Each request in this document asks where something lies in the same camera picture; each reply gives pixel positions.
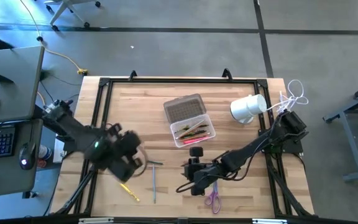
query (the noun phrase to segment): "wooden table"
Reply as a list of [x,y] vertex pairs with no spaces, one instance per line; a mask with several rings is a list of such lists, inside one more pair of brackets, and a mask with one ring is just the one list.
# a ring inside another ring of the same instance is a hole
[[[75,118],[91,124],[94,102],[100,77],[84,77]],[[269,78],[268,88],[272,104],[279,102],[280,91],[286,94],[281,78]],[[175,189],[184,184],[180,167],[189,158],[189,147],[177,148],[173,142],[163,103],[174,98],[199,93],[213,122],[216,137],[195,146],[204,147],[202,162],[209,162],[226,150],[239,149],[257,137],[259,120],[243,125],[234,121],[229,111],[232,101],[254,95],[250,84],[230,83],[115,83],[109,107],[108,123],[121,123],[124,130],[137,132],[151,160],[164,166],[156,167],[157,203],[153,203],[152,169],[130,179],[127,186],[140,198],[136,202],[106,170],[99,172],[92,216],[107,217],[203,217],[203,218],[268,218],[274,217],[265,158],[255,155],[247,177],[240,182],[218,180],[222,200],[217,215],[204,205],[204,196],[191,196],[190,191],[178,194]],[[104,90],[99,109],[98,126],[103,113]],[[76,189],[83,164],[83,155],[74,153],[62,164],[51,212],[57,211]],[[313,213],[308,184],[302,163],[294,155],[283,155],[287,184],[297,200]],[[277,190],[284,211],[282,193]],[[85,207],[88,189],[85,190]]]

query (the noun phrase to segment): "scissors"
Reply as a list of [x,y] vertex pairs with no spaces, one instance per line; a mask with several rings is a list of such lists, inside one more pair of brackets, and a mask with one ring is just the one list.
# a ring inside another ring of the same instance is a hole
[[205,199],[204,203],[205,205],[211,206],[213,214],[218,214],[222,205],[221,198],[218,194],[218,182],[215,181],[213,186],[211,194]]

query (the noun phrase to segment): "clear plastic container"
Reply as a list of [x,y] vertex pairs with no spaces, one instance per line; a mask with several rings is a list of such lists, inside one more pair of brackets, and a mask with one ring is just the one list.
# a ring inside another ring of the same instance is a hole
[[[185,126],[192,127],[201,121],[204,121],[202,124],[207,124],[207,126],[203,127],[203,128],[198,128],[198,130],[205,130],[206,134],[209,133],[207,136],[205,136],[203,138],[186,140],[186,141],[195,140],[195,141],[192,141],[187,144],[185,144],[185,141],[181,141],[180,139],[177,139],[177,137],[179,137],[179,135],[181,134],[181,132],[178,132],[180,129],[182,129]],[[175,141],[175,145],[177,147],[188,146],[188,145],[191,145],[194,143],[205,141],[207,139],[215,137],[215,135],[216,135],[214,126],[212,125],[211,119],[209,118],[208,114],[202,114],[202,115],[195,116],[194,118],[189,118],[189,119],[186,119],[183,121],[178,121],[178,122],[172,123],[170,128],[171,128],[173,140]]]

